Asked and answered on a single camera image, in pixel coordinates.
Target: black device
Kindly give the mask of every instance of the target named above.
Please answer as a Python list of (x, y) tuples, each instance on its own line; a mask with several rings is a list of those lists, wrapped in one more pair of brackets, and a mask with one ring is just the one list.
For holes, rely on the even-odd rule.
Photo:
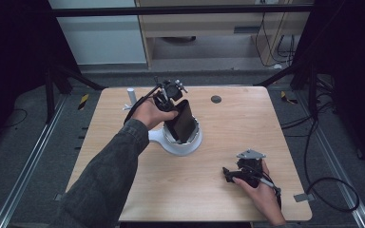
[(187, 143), (196, 128), (195, 119), (187, 100), (182, 100), (177, 104), (176, 109), (179, 115), (164, 123), (176, 142)]
[(131, 118), (139, 105), (141, 105), (147, 98), (153, 95), (153, 101), (159, 110), (164, 112), (176, 110), (179, 112), (179, 115), (176, 118), (164, 123), (176, 142), (187, 143), (189, 137), (196, 128), (191, 107), (187, 100), (183, 100), (177, 105), (174, 105), (173, 103), (173, 101), (177, 102), (183, 97), (182, 91), (185, 93), (187, 93), (187, 91), (183, 87), (183, 84), (180, 82), (180, 80), (176, 80), (175, 82), (163, 81), (162, 83), (158, 83), (157, 78), (155, 78), (155, 81), (156, 86), (132, 106), (125, 118), (124, 123)]
[(246, 181), (253, 188), (258, 187), (262, 175), (262, 159), (239, 159), (237, 166), (240, 171), (229, 171), (223, 167), (223, 174), (227, 182), (234, 182), (233, 178), (239, 178)]
[(225, 167), (222, 168), (226, 181), (234, 183), (233, 178), (238, 178), (246, 181), (253, 188), (257, 188), (261, 181), (274, 189), (278, 205), (281, 208), (281, 190), (274, 185), (272, 179), (262, 169), (262, 159), (266, 156), (255, 150), (248, 149), (239, 153), (237, 157), (240, 158), (237, 162), (240, 171), (230, 171)]

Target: jacket sleeve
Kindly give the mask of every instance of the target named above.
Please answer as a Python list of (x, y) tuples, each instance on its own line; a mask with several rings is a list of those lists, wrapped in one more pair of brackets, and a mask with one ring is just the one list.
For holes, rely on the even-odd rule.
[(49, 227), (115, 227), (148, 144), (146, 126), (126, 122), (62, 198)]

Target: white mount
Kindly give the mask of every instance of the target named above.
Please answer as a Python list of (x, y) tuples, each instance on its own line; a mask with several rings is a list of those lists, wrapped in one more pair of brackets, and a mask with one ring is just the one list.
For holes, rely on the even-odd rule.
[(161, 129), (149, 131), (149, 141), (158, 143), (162, 148), (170, 154), (176, 156), (187, 156), (194, 152), (202, 142), (202, 131), (197, 119), (195, 120), (195, 130), (192, 132), (186, 143), (177, 142), (167, 126), (164, 125)]

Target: table top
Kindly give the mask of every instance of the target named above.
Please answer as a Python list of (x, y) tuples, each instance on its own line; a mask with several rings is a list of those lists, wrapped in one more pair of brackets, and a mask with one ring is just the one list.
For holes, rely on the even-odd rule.
[[(136, 96), (151, 89), (135, 88)], [(286, 219), (310, 219), (308, 202), (294, 199), (304, 190), (266, 88), (192, 86), (187, 90), (183, 98), (200, 123), (202, 144), (192, 154), (177, 157), (150, 143), (139, 157), (120, 221), (265, 220), (236, 184), (226, 182), (221, 170), (237, 170), (236, 155), (248, 148), (267, 156), (270, 176), (282, 189)], [(214, 95), (221, 97), (220, 103), (211, 101)], [(67, 189), (122, 127), (127, 114), (123, 107), (129, 103), (125, 87), (103, 90)]]

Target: human hand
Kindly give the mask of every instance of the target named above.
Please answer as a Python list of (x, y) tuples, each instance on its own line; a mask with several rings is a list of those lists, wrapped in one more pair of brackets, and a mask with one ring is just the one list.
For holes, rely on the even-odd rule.
[(146, 125), (147, 130), (151, 130), (161, 122), (173, 120), (178, 114), (177, 111), (163, 112), (159, 110), (153, 98), (147, 98), (138, 106), (131, 118), (142, 122)]
[[(262, 160), (262, 170), (269, 175), (269, 169), (264, 160)], [(233, 181), (247, 193), (257, 209), (268, 219), (272, 226), (286, 224), (286, 220), (280, 211), (275, 192), (270, 186), (260, 182), (257, 188), (253, 188), (244, 180), (233, 178)]]

